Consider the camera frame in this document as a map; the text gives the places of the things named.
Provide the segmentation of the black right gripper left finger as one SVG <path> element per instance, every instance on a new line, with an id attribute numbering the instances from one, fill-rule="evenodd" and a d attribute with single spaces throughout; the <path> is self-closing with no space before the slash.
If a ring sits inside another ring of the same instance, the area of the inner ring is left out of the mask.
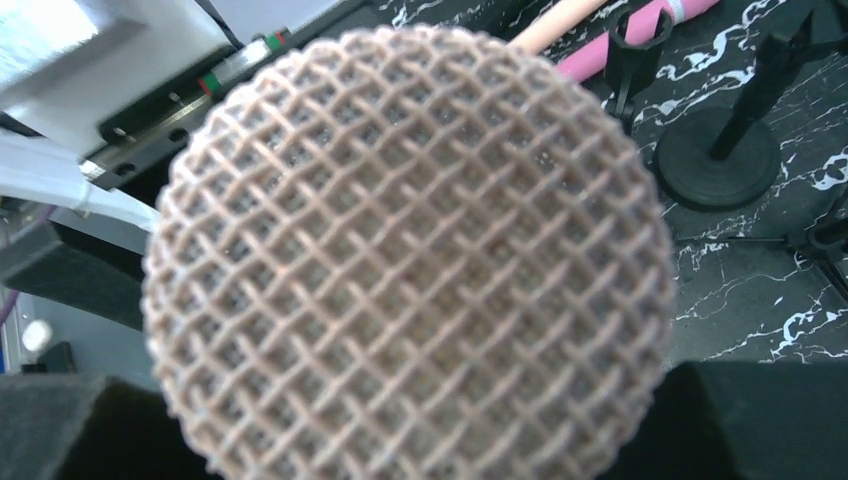
<path id="1" fill-rule="evenodd" d="M 162 395 L 111 377 L 1 378 L 4 479 L 209 479 Z"/>

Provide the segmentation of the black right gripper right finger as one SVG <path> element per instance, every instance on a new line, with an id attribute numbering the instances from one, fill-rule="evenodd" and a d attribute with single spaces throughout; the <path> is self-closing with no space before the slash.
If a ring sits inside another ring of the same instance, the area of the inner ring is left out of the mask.
<path id="1" fill-rule="evenodd" d="M 684 362 L 606 479 L 844 479 L 847 365 Z"/>

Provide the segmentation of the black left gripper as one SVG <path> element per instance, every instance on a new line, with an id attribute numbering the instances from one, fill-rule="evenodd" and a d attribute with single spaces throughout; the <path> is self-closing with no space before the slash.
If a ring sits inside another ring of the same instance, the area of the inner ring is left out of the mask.
<path id="1" fill-rule="evenodd" d="M 104 144 L 83 157 L 81 171 L 109 190 L 164 167 L 207 112 L 260 68 L 313 40 L 370 25 L 369 1 L 338 1 L 294 32 L 283 28 L 214 50 L 103 120 Z M 134 251 L 47 221 L 1 249 L 1 282 L 140 331 L 141 262 Z"/>

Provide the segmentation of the black tripod shock-mount stand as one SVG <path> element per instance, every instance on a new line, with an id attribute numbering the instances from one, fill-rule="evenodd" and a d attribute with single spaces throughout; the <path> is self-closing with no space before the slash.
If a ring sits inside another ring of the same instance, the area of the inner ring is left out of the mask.
<path id="1" fill-rule="evenodd" d="M 847 303 L 847 277 L 838 263 L 847 260 L 847 216 L 840 211 L 847 206 L 847 187 L 844 187 L 828 211 L 803 230 L 780 237 L 726 236 L 718 238 L 680 238 L 677 245 L 708 245 L 748 243 L 779 246 L 809 260 Z"/>

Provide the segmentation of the black round-base microphone stand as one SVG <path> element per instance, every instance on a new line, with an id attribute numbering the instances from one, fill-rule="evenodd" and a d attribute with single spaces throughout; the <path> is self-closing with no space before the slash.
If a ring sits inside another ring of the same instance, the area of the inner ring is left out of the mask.
<path id="1" fill-rule="evenodd" d="M 847 42 L 847 8 L 815 7 L 790 33 L 774 31 L 756 50 L 754 75 L 730 108 L 688 114 L 659 139 L 653 164 L 661 189 L 695 211 L 721 212 L 755 202 L 773 185 L 778 141 L 763 123 L 802 67 Z"/>

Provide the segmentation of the beige microphone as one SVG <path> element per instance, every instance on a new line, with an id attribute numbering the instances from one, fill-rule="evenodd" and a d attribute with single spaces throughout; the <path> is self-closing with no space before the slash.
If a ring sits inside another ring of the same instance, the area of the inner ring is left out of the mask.
<path id="1" fill-rule="evenodd" d="M 285 54 L 156 207 L 147 347 L 226 479 L 592 479 L 663 378 L 653 176 L 594 95 L 488 35 Z"/>
<path id="2" fill-rule="evenodd" d="M 513 38 L 509 45 L 535 55 L 596 12 L 605 0 L 562 0 Z"/>

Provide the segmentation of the pink microphone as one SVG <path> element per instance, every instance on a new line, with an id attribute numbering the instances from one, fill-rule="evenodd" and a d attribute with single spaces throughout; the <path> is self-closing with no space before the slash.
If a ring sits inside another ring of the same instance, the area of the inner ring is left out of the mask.
<path id="1" fill-rule="evenodd" d="M 672 24 L 688 21 L 718 3 L 718 0 L 655 0 L 630 15 L 625 40 L 628 44 L 641 46 L 653 39 L 660 11 L 666 11 Z M 604 33 L 590 41 L 557 64 L 558 71 L 566 77 L 584 82 L 601 72 L 607 61 L 609 34 Z"/>

